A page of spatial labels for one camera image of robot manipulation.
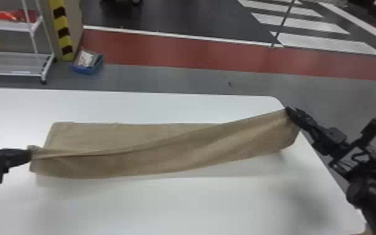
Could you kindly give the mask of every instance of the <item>pole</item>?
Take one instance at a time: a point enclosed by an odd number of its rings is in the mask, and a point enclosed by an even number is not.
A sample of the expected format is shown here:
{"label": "pole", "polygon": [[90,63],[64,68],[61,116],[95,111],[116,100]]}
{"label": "pole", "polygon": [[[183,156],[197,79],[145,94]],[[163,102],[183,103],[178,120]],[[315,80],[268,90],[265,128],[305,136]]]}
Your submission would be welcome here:
{"label": "pole", "polygon": [[284,27],[285,21],[286,21],[287,18],[289,17],[289,15],[290,15],[290,11],[292,10],[295,1],[296,1],[296,0],[292,0],[292,1],[290,2],[290,4],[289,4],[289,8],[288,8],[287,11],[285,12],[285,14],[284,14],[284,18],[283,18],[283,21],[281,22],[281,24],[280,24],[280,26],[279,26],[279,28],[278,28],[278,30],[277,30],[277,34],[275,35],[274,40],[272,41],[271,48],[273,48],[273,47],[274,47],[274,44],[277,42],[277,39],[279,38],[279,35],[280,35],[280,33],[281,33],[281,30],[283,30],[283,27]]}

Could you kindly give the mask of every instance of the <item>metal shelf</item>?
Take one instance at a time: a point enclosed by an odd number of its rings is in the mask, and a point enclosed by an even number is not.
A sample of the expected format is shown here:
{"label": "metal shelf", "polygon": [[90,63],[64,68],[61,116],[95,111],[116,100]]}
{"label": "metal shelf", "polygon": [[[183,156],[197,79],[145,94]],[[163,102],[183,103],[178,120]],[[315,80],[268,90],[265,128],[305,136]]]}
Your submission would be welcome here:
{"label": "metal shelf", "polygon": [[[47,25],[42,17],[41,6],[39,0],[35,0],[38,14],[40,15],[36,22],[31,23],[29,20],[29,11],[27,10],[26,0],[21,0],[24,10],[26,22],[14,22],[0,20],[0,30],[16,31],[29,33],[34,53],[17,53],[17,52],[1,52],[0,51],[0,75],[9,76],[37,76],[41,77],[41,83],[46,84],[46,75],[48,69],[54,61],[54,50],[52,49],[51,40]],[[35,31],[43,25],[47,36],[50,54],[39,54],[35,41]]]}
{"label": "metal shelf", "polygon": [[42,76],[54,59],[53,54],[0,52],[0,75]]}
{"label": "metal shelf", "polygon": [[0,30],[34,33],[44,19],[38,16],[35,23],[0,20]]}

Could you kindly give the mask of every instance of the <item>white table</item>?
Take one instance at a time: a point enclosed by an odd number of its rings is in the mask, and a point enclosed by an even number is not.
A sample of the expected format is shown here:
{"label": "white table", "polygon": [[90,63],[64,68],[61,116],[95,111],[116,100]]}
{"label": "white table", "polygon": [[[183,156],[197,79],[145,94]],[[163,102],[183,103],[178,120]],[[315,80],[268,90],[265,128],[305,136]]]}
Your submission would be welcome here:
{"label": "white table", "polygon": [[[42,146],[53,122],[224,123],[267,96],[0,89],[0,148]],[[357,234],[361,215],[302,134],[272,156],[156,176],[69,180],[12,168],[0,234]]]}

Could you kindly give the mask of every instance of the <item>white floor marking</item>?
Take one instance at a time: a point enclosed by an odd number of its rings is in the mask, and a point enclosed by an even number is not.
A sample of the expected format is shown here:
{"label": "white floor marking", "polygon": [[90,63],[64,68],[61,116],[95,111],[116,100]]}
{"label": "white floor marking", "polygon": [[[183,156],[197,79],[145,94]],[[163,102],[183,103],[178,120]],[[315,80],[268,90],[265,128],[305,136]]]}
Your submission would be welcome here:
{"label": "white floor marking", "polygon": [[[271,24],[279,26],[283,20],[283,17],[280,16],[271,16],[267,14],[257,14],[252,13],[252,15],[261,23],[263,24]],[[293,27],[293,28],[302,28],[302,29],[310,29],[316,31],[325,31],[330,33],[342,33],[342,34],[350,34],[346,30],[342,29],[340,26],[332,23],[327,22],[319,22],[319,21],[308,21],[304,19],[294,19],[288,18],[285,21],[286,27]]]}
{"label": "white floor marking", "polygon": [[[182,39],[192,39],[192,40],[202,40],[202,41],[214,41],[220,43],[234,43],[234,44],[245,44],[245,45],[257,45],[257,46],[270,46],[271,43],[268,42],[254,42],[254,41],[244,41],[244,40],[235,40],[235,39],[224,39],[218,37],[202,37],[202,36],[192,36],[184,34],[171,34],[167,32],[151,32],[143,30],[133,30],[133,29],[117,29],[114,27],[104,27],[104,26],[83,26],[84,29],[88,30],[97,30],[97,31],[107,31],[107,32],[118,32],[118,33],[128,33],[128,34],[143,34],[150,36],[160,36],[167,38],[182,38]],[[276,44],[275,47],[280,48],[283,45]]]}
{"label": "white floor marking", "polygon": [[373,27],[370,24],[367,24],[363,20],[345,12],[344,10],[332,5],[332,4],[327,4],[327,3],[320,3],[323,7],[333,11],[334,13],[338,14],[339,16],[342,16],[345,19],[348,19],[349,21],[353,22],[355,25],[361,27],[362,29],[366,30],[370,34],[373,34],[376,36],[376,27]]}
{"label": "white floor marking", "polygon": [[[278,4],[277,2],[291,3],[292,0],[275,0],[275,1],[274,1],[274,3]],[[294,4],[302,5],[302,3],[299,2],[299,1],[295,1]]]}
{"label": "white floor marking", "polygon": [[324,37],[311,37],[297,34],[281,33],[279,42],[285,46],[298,48],[322,49],[329,51],[342,51],[347,53],[374,54],[376,49],[364,42],[330,39]]}
{"label": "white floor marking", "polygon": [[[255,1],[248,1],[248,0],[239,0],[239,2],[247,7],[247,8],[256,8],[256,9],[263,9],[263,10],[271,10],[271,11],[280,11],[280,12],[286,12],[287,6],[279,5],[279,4],[271,4],[266,2],[255,2]],[[293,7],[291,10],[291,13],[293,14],[301,14],[305,16],[316,16],[316,17],[322,17],[319,13],[317,13],[314,10],[301,8],[301,7]]]}

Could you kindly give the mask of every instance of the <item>beige towel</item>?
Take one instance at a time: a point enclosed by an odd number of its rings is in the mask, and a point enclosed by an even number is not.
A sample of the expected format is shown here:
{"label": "beige towel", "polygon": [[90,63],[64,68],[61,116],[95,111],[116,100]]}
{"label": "beige towel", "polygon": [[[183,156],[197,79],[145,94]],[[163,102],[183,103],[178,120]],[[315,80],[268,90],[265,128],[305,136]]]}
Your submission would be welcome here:
{"label": "beige towel", "polygon": [[60,178],[171,173],[277,152],[298,128],[284,110],[224,124],[57,122],[31,171]]}

